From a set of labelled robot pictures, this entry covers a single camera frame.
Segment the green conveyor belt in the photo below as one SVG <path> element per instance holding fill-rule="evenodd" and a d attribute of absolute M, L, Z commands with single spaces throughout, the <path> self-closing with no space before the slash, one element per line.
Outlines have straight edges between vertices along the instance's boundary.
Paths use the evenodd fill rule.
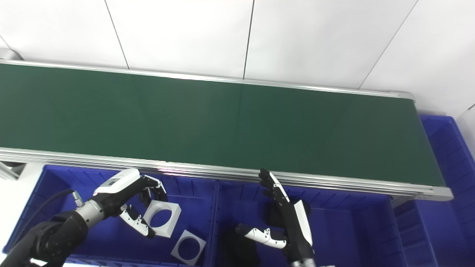
<path fill-rule="evenodd" d="M 0 146 L 444 186 L 410 99 L 0 64 Z"/>

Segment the blue storage crate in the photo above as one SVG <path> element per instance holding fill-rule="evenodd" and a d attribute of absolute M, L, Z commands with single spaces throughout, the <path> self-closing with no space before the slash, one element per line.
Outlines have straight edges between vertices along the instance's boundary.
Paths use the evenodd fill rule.
<path fill-rule="evenodd" d="M 421 115 L 448 202 L 416 200 L 395 209 L 408 266 L 475 266 L 475 163 L 452 117 Z"/>
<path fill-rule="evenodd" d="M 215 239 L 216 266 L 232 266 L 219 235 L 238 223 L 267 227 L 264 209 L 271 198 L 255 183 L 220 181 Z M 285 187 L 290 198 L 306 201 L 318 266 L 406 266 L 390 198 L 384 195 Z M 282 251 L 257 244 L 261 267 L 287 266 Z"/>
<path fill-rule="evenodd" d="M 72 188 L 87 199 L 92 196 L 95 188 L 117 172 L 46 166 L 9 242 L 4 248 L 4 252 L 7 253 L 12 248 L 12 243 L 16 236 L 20 234 L 18 231 L 36 208 L 54 193 Z M 123 222 L 121 218 L 110 217 L 89 230 L 87 239 L 76 248 L 68 262 L 115 267 L 182 266 L 184 264 L 171 256 L 171 251 L 186 229 L 207 242 L 196 265 L 209 266 L 211 261 L 209 244 L 211 244 L 213 236 L 212 225 L 215 198 L 217 196 L 217 190 L 215 190 L 217 181 L 154 174 L 151 174 L 151 176 L 163 182 L 169 201 L 178 203 L 181 207 L 181 214 L 171 238 L 157 236 L 148 239 Z M 146 208 L 138 197 L 132 198 L 128 203 L 135 206 L 141 214 L 145 213 Z M 61 211 L 72 210 L 75 207 L 71 196 L 55 200 L 32 221 L 27 230 Z"/>

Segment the metal connector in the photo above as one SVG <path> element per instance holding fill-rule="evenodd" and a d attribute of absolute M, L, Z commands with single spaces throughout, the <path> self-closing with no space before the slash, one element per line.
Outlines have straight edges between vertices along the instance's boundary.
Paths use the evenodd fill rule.
<path fill-rule="evenodd" d="M 73 198 L 74 198 L 74 202 L 76 203 L 76 206 L 78 208 L 84 206 L 83 198 L 81 198 L 81 195 L 79 195 L 79 193 L 77 191 L 74 191 L 72 193 L 72 195 L 73 195 Z"/>

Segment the black cable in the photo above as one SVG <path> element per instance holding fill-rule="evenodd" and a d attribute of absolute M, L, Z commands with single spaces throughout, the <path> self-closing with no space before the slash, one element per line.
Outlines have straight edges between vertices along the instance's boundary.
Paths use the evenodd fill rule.
<path fill-rule="evenodd" d="M 33 219 L 38 216 L 38 214 L 47 206 L 49 205 L 52 201 L 60 198 L 60 197 L 63 197 L 63 196 L 66 196 L 68 194 L 71 194 L 72 192 L 74 192 L 74 190 L 72 190 L 71 188 L 68 188 L 68 189 L 64 189 L 63 191 L 60 191 L 54 195 L 52 195 L 49 199 L 47 199 L 43 204 L 41 204 L 41 206 L 31 215 L 30 219 L 23 225 L 23 227 L 21 228 L 21 230 L 19 231 L 19 234 L 17 235 L 17 238 L 15 239 L 15 242 L 13 242 L 13 245 L 11 247 L 14 247 L 20 240 L 21 238 L 25 235 L 25 229 L 26 227 L 28 227 L 28 225 L 30 225 L 30 223 L 33 221 Z"/>

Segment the robotic arm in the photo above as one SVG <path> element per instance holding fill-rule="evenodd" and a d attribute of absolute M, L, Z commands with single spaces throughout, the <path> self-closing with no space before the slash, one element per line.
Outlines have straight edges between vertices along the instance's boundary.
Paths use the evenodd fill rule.
<path fill-rule="evenodd" d="M 236 232 L 249 239 L 274 248 L 280 248 L 291 267 L 316 267 L 312 249 L 312 233 L 302 200 L 292 203 L 277 178 L 268 170 L 259 173 L 265 195 L 274 198 L 285 222 L 284 233 L 273 233 L 269 228 L 258 229 L 239 224 Z"/>
<path fill-rule="evenodd" d="M 131 205 L 125 204 L 136 194 L 145 206 L 150 204 L 152 195 L 156 200 L 167 201 L 166 191 L 159 180 L 141 176 L 137 169 L 123 170 L 100 185 L 86 202 L 76 199 L 78 207 L 75 210 L 61 212 L 33 227 L 0 267 L 38 267 L 30 263 L 32 258 L 47 262 L 45 267 L 61 267 L 86 239 L 89 229 L 111 216 L 120 216 L 138 232 L 153 238 L 154 231 Z"/>

